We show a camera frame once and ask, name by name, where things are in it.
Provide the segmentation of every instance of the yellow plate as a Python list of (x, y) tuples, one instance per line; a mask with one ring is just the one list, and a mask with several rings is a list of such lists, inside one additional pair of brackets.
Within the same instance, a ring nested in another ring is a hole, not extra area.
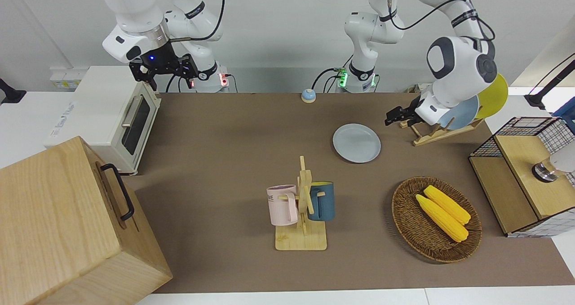
[(495, 80), (488, 88), (477, 94), (481, 109), (477, 113), (477, 119), (484, 119), (499, 112), (509, 96), (507, 81), (501, 74), (497, 74)]

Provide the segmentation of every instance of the white wall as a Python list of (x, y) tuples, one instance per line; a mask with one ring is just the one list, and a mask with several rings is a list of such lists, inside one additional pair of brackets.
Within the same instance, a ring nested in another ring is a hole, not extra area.
[[(205, 0), (218, 12), (220, 0)], [(417, 0), (399, 0), (400, 15), (410, 23), (429, 11)], [(512, 82), (573, 16), (575, 0), (473, 0), (481, 17), (497, 32), (499, 71)], [(101, 48), (115, 24), (103, 0), (22, 0), (33, 18), (0, 1), (0, 75), (17, 88), (46, 90), (51, 66), (117, 64)], [(299, 91), (317, 73), (340, 66), (351, 54), (343, 31), (354, 10), (371, 12), (367, 0), (228, 0), (224, 37), (214, 46), (218, 60), (238, 74), (243, 92)], [(31, 35), (32, 22), (36, 32)], [(452, 35), (447, 18), (437, 13), (405, 34), (397, 45), (376, 45), (380, 90), (403, 90), (433, 80), (425, 53), (442, 35)]]
[[(557, 66), (557, 64), (569, 57), (572, 53), (575, 53), (575, 16), (569, 20), (563, 30), (552, 39), (534, 61), (527, 66), (525, 71), (513, 82), (512, 86), (535, 86), (553, 67)], [(573, 61), (573, 59), (575, 58), (572, 57), (557, 67), (548, 78), (545, 78), (545, 80), (541, 82), (540, 86), (545, 86), (549, 80), (553, 79), (553, 76), (557, 75), (569, 62)], [(561, 81), (559, 86), (574, 87), (575, 73), (571, 73), (571, 75), (567, 76)]]

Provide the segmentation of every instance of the wooden cabinet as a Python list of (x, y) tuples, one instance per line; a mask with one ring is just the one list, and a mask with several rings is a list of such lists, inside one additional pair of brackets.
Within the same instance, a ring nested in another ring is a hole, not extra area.
[(556, 235), (575, 228), (575, 189), (562, 176), (555, 182), (537, 180), (531, 168), (549, 157), (535, 136), (495, 136), (502, 156), (469, 158), (487, 199), (506, 234)]
[(76, 137), (0, 169), (0, 304), (134, 304), (171, 279), (133, 190), (102, 166)]

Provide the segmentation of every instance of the black cable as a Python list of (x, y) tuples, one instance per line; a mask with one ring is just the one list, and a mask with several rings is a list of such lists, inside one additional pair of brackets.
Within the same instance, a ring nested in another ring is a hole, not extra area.
[[(351, 58), (353, 58), (353, 54), (351, 56), (349, 56), (349, 58), (347, 58), (347, 61), (343, 63), (343, 66), (341, 66), (342, 68), (345, 68), (345, 66), (347, 65), (347, 63), (349, 63), (351, 61)], [(333, 84), (335, 83), (335, 80), (333, 80), (327, 90), (327, 92), (329, 93), (329, 91), (331, 90)]]
[(394, 25), (394, 27), (396, 27), (397, 29), (400, 30), (407, 30), (407, 29), (411, 29), (412, 27), (415, 27), (417, 24), (419, 24), (421, 21), (425, 20), (428, 16), (430, 16), (433, 12), (439, 10), (441, 7), (451, 3), (451, 2), (455, 2), (456, 0), (446, 0), (445, 2), (441, 3), (439, 6), (436, 6), (435, 8), (433, 8), (433, 10), (429, 11), (426, 15), (424, 15), (421, 19), (417, 20), (415, 23), (411, 24), (408, 27), (399, 27), (397, 26), (397, 24), (395, 24), (394, 21), (394, 17), (392, 16), (392, 7), (388, 5), (388, 12), (389, 12), (389, 18), (392, 21), (392, 24)]
[(483, 39), (481, 39), (481, 40), (484, 40), (484, 41), (494, 41), (494, 40), (495, 40), (495, 31), (493, 31), (493, 29), (491, 29), (491, 27), (489, 26), (489, 24), (485, 23), (485, 21), (483, 21), (480, 17), (477, 17), (476, 19), (477, 19), (478, 22), (481, 22), (483, 25), (485, 25), (485, 26), (487, 27), (487, 29), (489, 29), (489, 31), (490, 31), (491, 34), (493, 35), (493, 36), (492, 36), (491, 38), (489, 38), (489, 39), (483, 38)]
[(220, 27), (220, 23), (221, 23), (221, 19), (224, 16), (224, 7), (226, 6), (226, 0), (221, 0), (221, 9), (220, 9), (220, 17), (218, 17), (217, 20), (217, 24), (216, 27), (214, 28), (214, 31), (212, 31), (208, 36), (206, 37), (201, 37), (201, 38), (188, 38), (187, 41), (204, 41), (207, 39), (210, 39), (210, 37), (212, 37), (212, 35), (216, 34), (216, 31), (218, 30), (218, 28)]
[(174, 80), (174, 78), (176, 78), (176, 75), (172, 75), (172, 78), (170, 78), (168, 86), (166, 86), (166, 93), (168, 92), (168, 90), (170, 90), (170, 85), (172, 84), (172, 80)]
[(234, 86), (236, 87), (236, 93), (238, 93), (238, 81), (236, 80), (236, 76), (232, 74), (228, 74), (231, 78), (234, 79)]
[[(411, 29), (412, 27), (415, 27), (417, 24), (419, 24), (419, 22), (425, 20), (428, 16), (430, 16), (433, 12), (439, 10), (442, 6), (445, 6), (451, 2), (455, 2), (456, 0), (446, 0), (445, 2), (441, 3), (439, 6), (436, 6), (435, 8), (433, 8), (433, 10), (429, 11), (429, 13), (427, 13), (426, 15), (424, 15), (421, 19), (417, 20), (414, 24), (411, 24), (408, 27), (399, 27), (397, 26), (397, 24), (395, 24), (394, 21), (394, 17), (392, 16), (392, 2), (391, 0), (388, 0), (388, 12), (389, 12), (389, 19), (392, 21), (392, 24), (394, 25), (394, 27), (396, 27), (397, 29), (400, 30), (407, 30), (407, 29)], [(493, 35), (491, 38), (482, 38), (480, 40), (483, 41), (493, 41), (495, 40), (495, 31), (493, 31), (493, 29), (491, 29), (491, 26), (489, 26), (489, 24), (487, 24), (485, 21), (481, 20), (481, 18), (478, 16), (476, 17), (477, 19), (477, 23), (482, 23), (483, 25), (485, 25), (487, 27), (487, 29), (489, 29), (489, 31), (491, 32), (491, 34)]]
[(571, 54), (569, 55), (569, 57), (563, 59), (562, 62), (560, 62), (557, 66), (553, 67), (553, 69), (551, 69), (551, 70), (547, 73), (547, 75), (545, 75), (545, 76), (543, 76), (543, 78), (541, 78), (541, 80), (536, 84), (536, 86), (533, 87), (533, 89), (529, 92), (528, 95), (531, 95), (531, 93), (535, 90), (535, 88), (537, 88), (537, 86), (539, 86), (539, 85), (541, 84), (541, 82), (542, 82), (545, 78), (547, 78), (547, 76), (549, 76), (549, 74), (551, 74), (555, 69), (557, 69), (557, 67), (561, 66), (564, 62), (566, 62), (569, 58), (571, 58), (571, 57), (573, 57), (573, 56), (575, 56), (575, 53), (571, 53)]
[(376, 88), (374, 88), (374, 90), (373, 90), (373, 92), (374, 92), (374, 93), (375, 93), (375, 92), (376, 92), (376, 90), (377, 90), (377, 86), (379, 86), (379, 85), (380, 85), (380, 80), (381, 80), (381, 76), (379, 76), (379, 75), (376, 75), (376, 77), (377, 77), (377, 82), (376, 82)]
[(316, 80), (314, 80), (314, 84), (312, 85), (312, 89), (314, 89), (316, 87), (316, 83), (318, 82), (318, 80), (320, 79), (320, 77), (322, 77), (326, 72), (331, 72), (331, 71), (338, 71), (338, 68), (328, 68), (324, 71), (322, 71), (317, 77)]
[(339, 73), (338, 73), (336, 76), (331, 76), (331, 77), (329, 77), (329, 78), (325, 81), (323, 93), (325, 93), (325, 88), (327, 88), (327, 84), (328, 84), (329, 80), (332, 79), (332, 78), (333, 78), (333, 82), (335, 82), (335, 79), (336, 79), (336, 78), (339, 78)]

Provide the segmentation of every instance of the woven tray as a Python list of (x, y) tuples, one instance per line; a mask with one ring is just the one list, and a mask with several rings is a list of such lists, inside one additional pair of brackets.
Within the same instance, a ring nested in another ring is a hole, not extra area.
[[(415, 194), (425, 196), (423, 190), (433, 185), (450, 196), (471, 215), (465, 225), (469, 236), (465, 241), (453, 241), (421, 209)], [(482, 229), (477, 212), (469, 200), (453, 186), (433, 177), (414, 177), (402, 182), (392, 198), (392, 215), (405, 241), (423, 256), (449, 263), (469, 258), (479, 247)]]

